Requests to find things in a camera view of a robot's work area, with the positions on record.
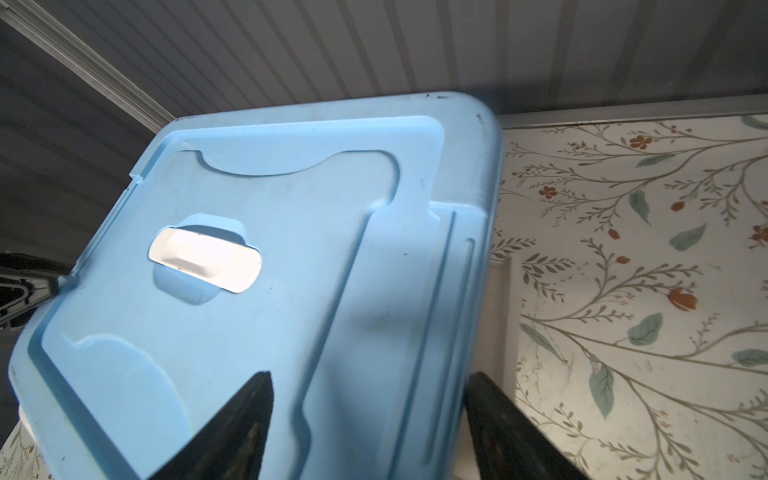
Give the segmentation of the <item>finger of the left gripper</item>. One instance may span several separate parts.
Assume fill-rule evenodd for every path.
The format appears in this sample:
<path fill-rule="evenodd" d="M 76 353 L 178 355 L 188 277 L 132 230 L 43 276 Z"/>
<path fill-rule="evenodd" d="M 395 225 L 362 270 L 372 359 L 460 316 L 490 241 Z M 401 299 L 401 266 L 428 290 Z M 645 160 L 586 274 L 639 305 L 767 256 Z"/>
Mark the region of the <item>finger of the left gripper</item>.
<path fill-rule="evenodd" d="M 72 265 L 23 253 L 1 253 L 1 329 L 25 326 L 35 310 L 61 292 Z"/>

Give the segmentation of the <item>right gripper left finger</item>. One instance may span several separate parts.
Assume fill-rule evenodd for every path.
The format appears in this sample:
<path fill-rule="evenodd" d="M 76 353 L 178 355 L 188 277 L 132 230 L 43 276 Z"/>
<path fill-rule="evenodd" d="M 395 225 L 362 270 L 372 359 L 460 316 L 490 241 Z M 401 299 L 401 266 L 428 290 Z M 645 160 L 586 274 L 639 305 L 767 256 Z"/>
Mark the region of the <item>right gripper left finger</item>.
<path fill-rule="evenodd" d="M 256 479 L 273 413 L 271 373 L 254 374 L 154 479 Z"/>

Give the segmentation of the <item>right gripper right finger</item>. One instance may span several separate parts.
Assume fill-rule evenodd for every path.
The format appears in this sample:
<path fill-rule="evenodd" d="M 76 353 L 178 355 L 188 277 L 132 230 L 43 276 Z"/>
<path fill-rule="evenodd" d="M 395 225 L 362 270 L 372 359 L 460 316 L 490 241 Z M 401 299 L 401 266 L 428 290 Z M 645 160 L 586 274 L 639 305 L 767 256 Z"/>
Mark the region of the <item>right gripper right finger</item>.
<path fill-rule="evenodd" d="M 485 373 L 469 376 L 464 407 L 482 480 L 588 479 Z"/>

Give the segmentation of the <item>white plastic storage bin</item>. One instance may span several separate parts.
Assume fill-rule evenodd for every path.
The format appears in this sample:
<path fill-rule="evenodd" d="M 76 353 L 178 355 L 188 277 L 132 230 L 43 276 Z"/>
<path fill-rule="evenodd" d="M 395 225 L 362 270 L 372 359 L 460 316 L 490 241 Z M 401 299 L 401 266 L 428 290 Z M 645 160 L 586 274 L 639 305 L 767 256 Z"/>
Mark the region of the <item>white plastic storage bin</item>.
<path fill-rule="evenodd" d="M 508 257 L 491 264 L 477 345 L 470 372 L 480 376 L 462 407 L 452 479 L 509 479 L 511 390 L 515 381 L 519 263 Z"/>

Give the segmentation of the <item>blue plastic lid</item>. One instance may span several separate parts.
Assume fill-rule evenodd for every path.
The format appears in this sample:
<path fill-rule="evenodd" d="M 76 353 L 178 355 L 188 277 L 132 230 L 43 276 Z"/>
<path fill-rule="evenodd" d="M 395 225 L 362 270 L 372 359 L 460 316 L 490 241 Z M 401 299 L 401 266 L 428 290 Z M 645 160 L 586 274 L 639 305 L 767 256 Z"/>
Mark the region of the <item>blue plastic lid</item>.
<path fill-rule="evenodd" d="M 56 479 L 205 479 L 201 434 L 274 397 L 262 479 L 446 479 L 503 166 L 436 92 L 180 118 L 29 321 L 9 377 Z"/>

